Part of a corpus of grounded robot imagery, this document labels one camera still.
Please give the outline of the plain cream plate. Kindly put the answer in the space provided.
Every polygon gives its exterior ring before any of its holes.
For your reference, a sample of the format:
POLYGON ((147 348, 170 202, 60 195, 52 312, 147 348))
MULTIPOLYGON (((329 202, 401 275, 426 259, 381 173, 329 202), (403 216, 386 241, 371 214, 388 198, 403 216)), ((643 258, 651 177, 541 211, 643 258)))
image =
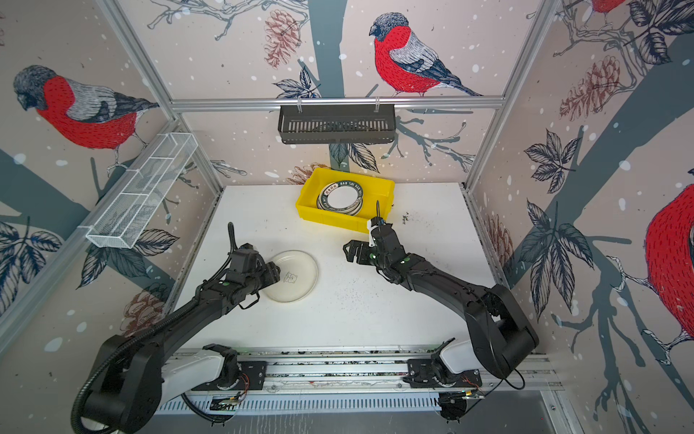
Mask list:
POLYGON ((307 297, 316 286, 319 269, 316 260, 304 251, 283 251, 271 259, 280 268, 279 282, 261 293, 278 303, 296 302, 307 297))

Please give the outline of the large green rim lettered plate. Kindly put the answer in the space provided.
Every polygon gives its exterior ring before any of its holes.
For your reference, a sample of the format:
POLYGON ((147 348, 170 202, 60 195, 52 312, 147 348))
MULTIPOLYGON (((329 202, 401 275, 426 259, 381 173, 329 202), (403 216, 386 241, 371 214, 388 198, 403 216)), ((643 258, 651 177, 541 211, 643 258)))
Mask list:
POLYGON ((363 207, 363 188, 350 180, 329 184, 318 195, 316 207, 331 213, 355 216, 363 207))

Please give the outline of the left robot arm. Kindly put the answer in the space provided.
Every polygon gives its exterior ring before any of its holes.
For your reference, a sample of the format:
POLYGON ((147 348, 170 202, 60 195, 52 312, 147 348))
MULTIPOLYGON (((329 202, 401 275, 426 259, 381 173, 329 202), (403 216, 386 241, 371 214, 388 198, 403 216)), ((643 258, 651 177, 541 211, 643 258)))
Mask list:
POLYGON ((85 419, 102 424, 101 433, 142 429, 164 398, 164 363, 248 296, 280 282, 280 274, 280 267, 266 262, 252 245, 233 246, 222 267, 197 287, 183 307, 133 336, 105 341, 72 405, 73 431, 93 433, 85 419))

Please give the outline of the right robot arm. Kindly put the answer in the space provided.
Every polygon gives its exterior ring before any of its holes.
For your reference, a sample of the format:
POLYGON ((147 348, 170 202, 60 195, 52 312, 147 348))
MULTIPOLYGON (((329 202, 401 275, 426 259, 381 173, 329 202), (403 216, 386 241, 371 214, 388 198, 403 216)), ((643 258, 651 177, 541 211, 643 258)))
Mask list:
POLYGON ((372 266, 385 280, 442 304, 465 322, 469 339, 454 338, 431 356, 430 372, 448 386, 463 372, 484 369, 508 378, 539 344, 537 333, 511 291, 461 280, 405 250, 391 224, 374 218, 369 240, 343 245, 348 262, 372 266))

